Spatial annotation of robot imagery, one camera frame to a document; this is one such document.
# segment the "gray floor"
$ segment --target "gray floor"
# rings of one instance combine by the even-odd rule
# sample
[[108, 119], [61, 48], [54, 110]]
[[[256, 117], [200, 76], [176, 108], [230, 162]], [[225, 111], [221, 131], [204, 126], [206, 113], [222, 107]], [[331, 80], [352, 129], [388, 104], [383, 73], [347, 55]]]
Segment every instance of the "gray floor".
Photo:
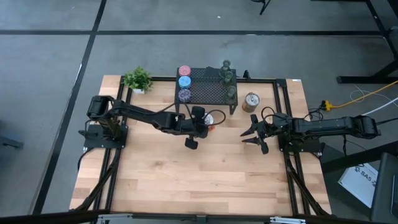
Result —
[[[385, 1], [374, 1], [386, 26], [396, 23]], [[0, 29], [91, 29], [100, 0], [0, 2]], [[260, 4], [243, 0], [108, 0], [100, 30], [377, 30], [366, 5], [308, 0], [272, 1], [263, 16]], [[0, 35], [0, 133], [25, 142], [21, 151], [0, 150], [0, 216], [29, 212], [88, 36]], [[72, 114], [44, 212], [66, 211], [76, 179], [83, 138], [77, 133], [102, 76], [123, 74], [138, 65], [153, 75], [174, 75], [182, 64], [217, 67], [230, 59], [239, 74], [302, 79], [309, 108], [321, 100], [349, 101], [354, 85], [338, 85], [338, 75], [370, 75], [392, 60], [383, 39], [359, 37], [277, 37], [235, 35], [97, 36]], [[373, 91], [382, 85], [358, 85]], [[398, 87], [382, 94], [395, 98]], [[387, 100], [371, 96], [362, 103], [325, 113], [326, 118], [355, 116]], [[393, 118], [394, 105], [372, 114]], [[354, 141], [367, 149], [396, 140], [396, 123], [381, 126], [377, 139]], [[323, 138], [341, 150], [342, 138]], [[349, 153], [361, 149], [348, 145]], [[366, 219], [328, 189], [339, 217]]]

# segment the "wooden tabletop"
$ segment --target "wooden tabletop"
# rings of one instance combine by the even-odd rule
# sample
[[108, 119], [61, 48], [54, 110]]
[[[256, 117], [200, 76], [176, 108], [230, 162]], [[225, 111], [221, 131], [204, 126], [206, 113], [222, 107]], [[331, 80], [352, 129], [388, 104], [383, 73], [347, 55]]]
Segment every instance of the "wooden tabletop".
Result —
[[[105, 75], [99, 94], [116, 97], [119, 81], [118, 75]], [[304, 117], [308, 109], [301, 81], [287, 80], [287, 85], [293, 115]], [[174, 102], [174, 90], [175, 82], [155, 82], [147, 94], [133, 94], [130, 104], [158, 111]], [[149, 124], [128, 119], [129, 133], [121, 154], [112, 211], [291, 215], [284, 159], [277, 138], [266, 139], [269, 153], [263, 155], [259, 146], [244, 144], [241, 142], [244, 138], [239, 137], [251, 124], [249, 113], [241, 108], [250, 91], [261, 97], [255, 110], [259, 118], [265, 106], [276, 110], [271, 84], [238, 83], [239, 105], [234, 115], [229, 115], [228, 106], [204, 106], [207, 111], [223, 110], [227, 119], [207, 138], [197, 139], [197, 150], [184, 146], [186, 136], [165, 134]], [[282, 89], [279, 91], [285, 111]], [[180, 112], [186, 113], [186, 109], [181, 106]], [[222, 119], [220, 114], [213, 116], [215, 122]], [[323, 209], [330, 212], [319, 160], [309, 153], [300, 155], [306, 186]], [[94, 149], [82, 160], [70, 208], [79, 206], [93, 190], [103, 156], [104, 149]], [[101, 208], [107, 192], [106, 186]], [[296, 195], [302, 212], [297, 186]]]

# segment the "yellow cable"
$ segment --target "yellow cable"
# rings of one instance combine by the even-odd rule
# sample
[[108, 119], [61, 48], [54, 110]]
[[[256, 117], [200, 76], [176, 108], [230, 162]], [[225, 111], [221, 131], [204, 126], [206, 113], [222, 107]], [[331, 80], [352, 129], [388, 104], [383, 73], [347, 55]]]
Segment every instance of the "yellow cable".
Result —
[[391, 83], [391, 84], [386, 85], [386, 86], [383, 87], [383, 88], [380, 88], [380, 89], [378, 89], [378, 90], [376, 90], [376, 91], [373, 91], [373, 92], [371, 92], [371, 93], [368, 93], [368, 94], [366, 94], [366, 95], [364, 95], [364, 96], [361, 96], [361, 97], [359, 97], [359, 98], [357, 98], [357, 99], [355, 99], [355, 100], [353, 100], [353, 101], [350, 101], [350, 102], [348, 102], [348, 103], [345, 103], [345, 104], [342, 104], [342, 105], [338, 105], [338, 106], [333, 106], [333, 105], [329, 104], [328, 107], [329, 107], [329, 108], [342, 108], [342, 107], [347, 106], [347, 105], [350, 105], [350, 104], [352, 104], [352, 103], [354, 103], [354, 102], [356, 102], [356, 101], [358, 101], [358, 100], [362, 100], [363, 98], [365, 98], [365, 97], [367, 97], [367, 96], [370, 96], [370, 95], [372, 95], [372, 94], [378, 93], [378, 92], [380, 92], [381, 90], [384, 90], [384, 89], [386, 89], [386, 88], [389, 88], [390, 86], [392, 86], [392, 85], [394, 85], [394, 84], [396, 84], [396, 83], [398, 83], [398, 80], [395, 81], [395, 82], [393, 82], [393, 83]]

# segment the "white cable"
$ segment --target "white cable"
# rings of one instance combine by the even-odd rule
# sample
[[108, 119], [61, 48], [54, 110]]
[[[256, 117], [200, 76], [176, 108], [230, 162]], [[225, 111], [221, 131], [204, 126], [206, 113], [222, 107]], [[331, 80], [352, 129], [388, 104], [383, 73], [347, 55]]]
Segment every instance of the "white cable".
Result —
[[373, 113], [373, 112], [375, 112], [375, 111], [378, 111], [379, 109], [382, 109], [382, 108], [384, 108], [384, 107], [390, 105], [391, 103], [393, 103], [393, 102], [395, 102], [395, 101], [397, 101], [397, 100], [398, 100], [398, 97], [395, 98], [395, 99], [393, 99], [392, 101], [386, 103], [385, 105], [382, 105], [382, 106], [380, 106], [380, 107], [378, 107], [378, 108], [376, 108], [376, 109], [374, 109], [374, 110], [372, 110], [372, 111], [369, 111], [369, 112], [367, 112], [367, 113], [365, 113], [365, 114], [362, 114], [362, 116], [366, 116], [366, 115], [371, 114], [371, 113]]
[[[354, 86], [355, 86], [358, 90], [352, 91], [352, 92], [349, 94], [349, 98], [350, 98], [351, 100], [354, 100], [353, 97], [352, 97], [353, 93], [356, 93], [356, 92], [358, 92], [358, 91], [360, 91], [360, 92], [362, 93], [363, 96], [365, 95], [365, 93], [370, 93], [370, 91], [361, 90], [361, 89], [360, 89], [358, 86], [356, 86], [355, 84], [354, 84]], [[382, 95], [382, 94], [373, 93], [373, 95], [382, 96], [382, 97], [384, 97], [385, 99], [387, 99], [387, 100], [389, 100], [389, 101], [392, 101], [392, 99], [390, 99], [390, 98], [388, 98], [388, 97], [386, 97], [386, 96], [384, 96], [384, 95]], [[360, 102], [362, 102], [362, 101], [364, 101], [364, 100], [365, 100], [365, 98], [363, 98], [362, 100], [355, 101], [355, 103], [360, 103]]]

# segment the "small green plant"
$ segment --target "small green plant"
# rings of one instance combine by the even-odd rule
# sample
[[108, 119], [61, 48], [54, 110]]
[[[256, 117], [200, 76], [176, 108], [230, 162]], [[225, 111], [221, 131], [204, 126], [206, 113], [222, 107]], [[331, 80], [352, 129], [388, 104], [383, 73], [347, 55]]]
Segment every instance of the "small green plant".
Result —
[[150, 80], [150, 73], [138, 66], [135, 70], [124, 74], [124, 84], [132, 89], [149, 91], [153, 82]]

